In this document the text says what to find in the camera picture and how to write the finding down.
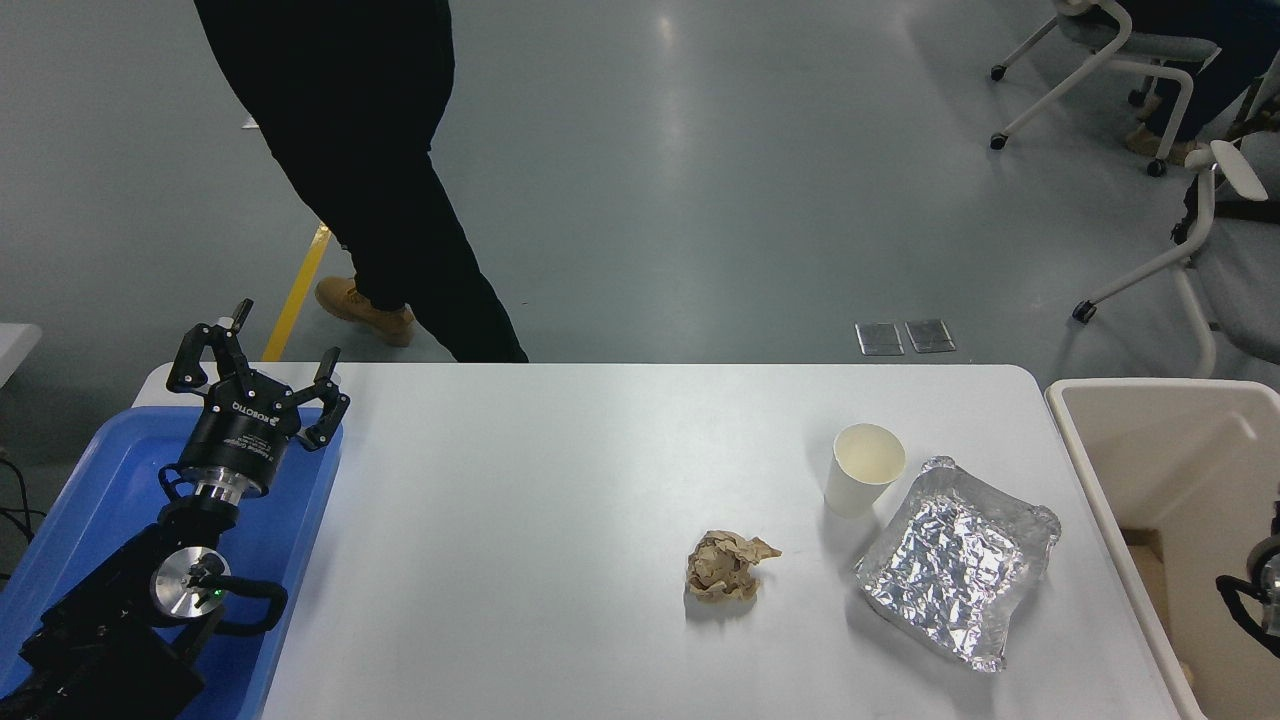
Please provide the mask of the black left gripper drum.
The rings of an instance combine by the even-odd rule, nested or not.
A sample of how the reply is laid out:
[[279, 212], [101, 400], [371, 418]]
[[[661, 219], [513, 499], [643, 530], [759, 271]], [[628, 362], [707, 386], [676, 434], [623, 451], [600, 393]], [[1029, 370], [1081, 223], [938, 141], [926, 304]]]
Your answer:
[[212, 384], [180, 454], [182, 480], [230, 474], [243, 479], [247, 495], [269, 493], [287, 445], [301, 429], [298, 410], [284, 406], [292, 393], [259, 372], [250, 373], [246, 388], [236, 377]]

